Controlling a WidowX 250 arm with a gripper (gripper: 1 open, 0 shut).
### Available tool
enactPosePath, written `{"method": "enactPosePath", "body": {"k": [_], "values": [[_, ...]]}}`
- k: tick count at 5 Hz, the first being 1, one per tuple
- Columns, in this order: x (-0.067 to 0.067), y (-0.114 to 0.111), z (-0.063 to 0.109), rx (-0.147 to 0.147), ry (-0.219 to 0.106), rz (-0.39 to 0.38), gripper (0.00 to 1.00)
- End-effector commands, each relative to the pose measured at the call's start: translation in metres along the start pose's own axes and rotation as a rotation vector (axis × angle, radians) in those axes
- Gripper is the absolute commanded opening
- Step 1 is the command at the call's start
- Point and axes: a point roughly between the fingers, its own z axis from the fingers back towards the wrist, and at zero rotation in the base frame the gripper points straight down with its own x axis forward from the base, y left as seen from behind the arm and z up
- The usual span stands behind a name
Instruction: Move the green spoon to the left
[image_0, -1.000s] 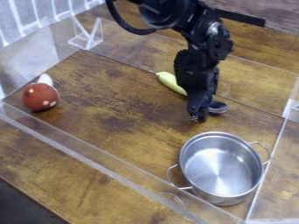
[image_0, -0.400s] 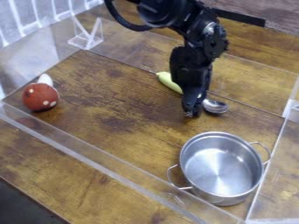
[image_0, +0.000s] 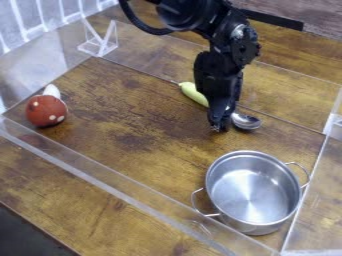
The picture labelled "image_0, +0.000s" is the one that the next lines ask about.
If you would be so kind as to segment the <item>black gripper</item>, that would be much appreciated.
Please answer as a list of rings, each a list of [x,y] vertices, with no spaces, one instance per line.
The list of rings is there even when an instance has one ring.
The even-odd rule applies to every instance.
[[[195,87],[209,101],[207,119],[211,130],[226,132],[240,101],[244,73],[230,67],[230,60],[218,52],[203,51],[194,63]]]

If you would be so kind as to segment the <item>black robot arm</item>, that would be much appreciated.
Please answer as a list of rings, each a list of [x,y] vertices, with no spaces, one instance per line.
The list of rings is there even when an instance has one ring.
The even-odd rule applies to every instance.
[[[147,0],[171,31],[191,31],[209,40],[210,50],[194,62],[197,91],[209,102],[207,119],[226,131],[240,101],[244,68],[261,54],[258,33],[229,0]]]

